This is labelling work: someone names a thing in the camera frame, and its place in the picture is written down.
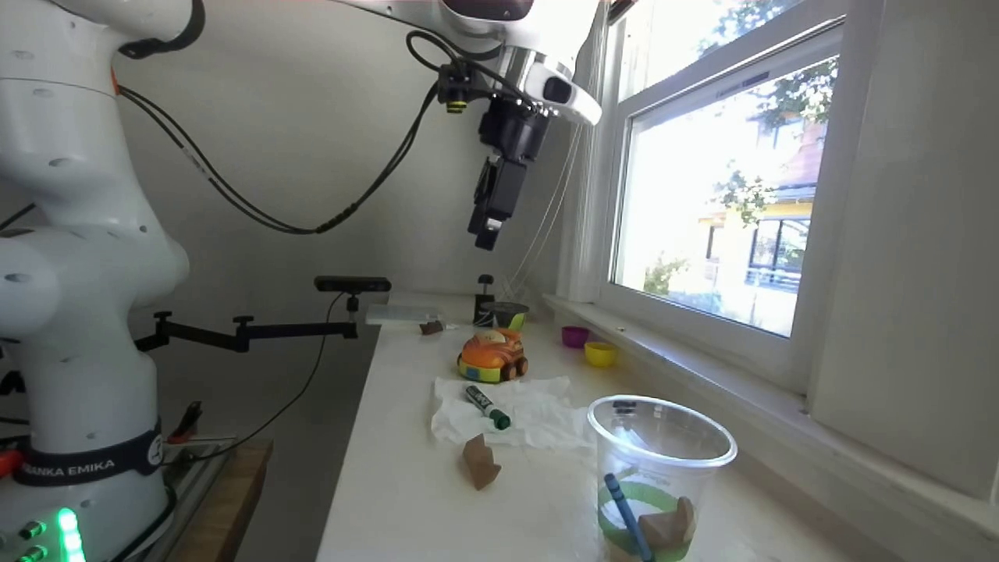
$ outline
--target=clear plastic cup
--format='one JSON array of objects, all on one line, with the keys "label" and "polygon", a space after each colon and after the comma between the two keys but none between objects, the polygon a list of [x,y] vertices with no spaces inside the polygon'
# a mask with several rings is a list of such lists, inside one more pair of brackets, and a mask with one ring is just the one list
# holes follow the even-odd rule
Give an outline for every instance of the clear plastic cup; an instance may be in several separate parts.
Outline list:
[{"label": "clear plastic cup", "polygon": [[595,432],[602,534],[627,553],[643,557],[645,548],[645,560],[654,562],[682,560],[696,536],[702,490],[719,467],[736,460],[736,440],[690,407],[635,394],[595,400],[591,427]]}]

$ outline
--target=yellow cup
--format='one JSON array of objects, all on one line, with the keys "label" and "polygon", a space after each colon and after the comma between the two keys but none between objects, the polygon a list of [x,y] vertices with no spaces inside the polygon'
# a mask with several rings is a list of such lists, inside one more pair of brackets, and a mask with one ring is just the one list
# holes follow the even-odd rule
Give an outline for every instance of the yellow cup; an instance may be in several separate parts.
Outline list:
[{"label": "yellow cup", "polygon": [[612,346],[606,340],[586,340],[583,359],[592,368],[615,368],[618,364],[618,346]]}]

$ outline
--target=green light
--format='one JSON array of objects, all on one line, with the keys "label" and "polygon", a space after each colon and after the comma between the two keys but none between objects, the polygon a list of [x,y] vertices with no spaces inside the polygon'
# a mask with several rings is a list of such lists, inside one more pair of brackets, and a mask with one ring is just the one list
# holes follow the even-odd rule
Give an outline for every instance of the green light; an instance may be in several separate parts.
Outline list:
[{"label": "green light", "polygon": [[19,557],[19,562],[41,562],[41,560],[46,560],[46,557],[51,557],[51,553],[35,543],[29,553]]},{"label": "green light", "polygon": [[81,539],[81,534],[64,534],[64,536],[62,536],[62,548],[68,548],[68,553],[78,553],[78,548],[83,548],[83,539]]},{"label": "green light", "polygon": [[37,539],[42,530],[46,530],[42,522],[29,522],[29,523],[19,530],[19,536],[22,536],[22,539]]},{"label": "green light", "polygon": [[56,513],[58,530],[74,534],[81,526],[78,515],[70,510]]}]

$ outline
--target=small cup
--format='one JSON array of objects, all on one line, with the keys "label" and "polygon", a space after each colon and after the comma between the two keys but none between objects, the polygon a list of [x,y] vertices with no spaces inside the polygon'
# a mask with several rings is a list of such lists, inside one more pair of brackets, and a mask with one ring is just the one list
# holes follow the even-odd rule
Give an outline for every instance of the small cup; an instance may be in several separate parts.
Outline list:
[{"label": "small cup", "polygon": [[591,340],[591,329],[586,325],[565,325],[561,329],[561,346],[583,349],[586,340]]},{"label": "small cup", "polygon": [[592,368],[615,368],[618,364],[618,346],[612,346],[606,340],[586,340],[583,359]]}]

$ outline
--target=blue object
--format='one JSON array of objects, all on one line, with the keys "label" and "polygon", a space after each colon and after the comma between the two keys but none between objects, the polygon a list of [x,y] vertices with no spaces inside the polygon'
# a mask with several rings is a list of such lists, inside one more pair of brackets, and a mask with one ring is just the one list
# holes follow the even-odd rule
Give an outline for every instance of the blue object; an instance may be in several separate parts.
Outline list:
[{"label": "blue object", "polygon": [[615,475],[606,475],[602,483],[606,483],[606,490],[612,492],[612,498],[615,498],[615,506],[618,506],[618,513],[620,513],[620,522],[625,522],[625,526],[627,526],[627,534],[631,534],[631,543],[634,543],[638,562],[654,562],[654,557],[651,557],[643,530],[638,530],[635,522],[634,522],[634,513],[631,513],[631,506],[627,506],[627,497],[625,497],[625,490],[620,490],[620,480],[618,480]]}]

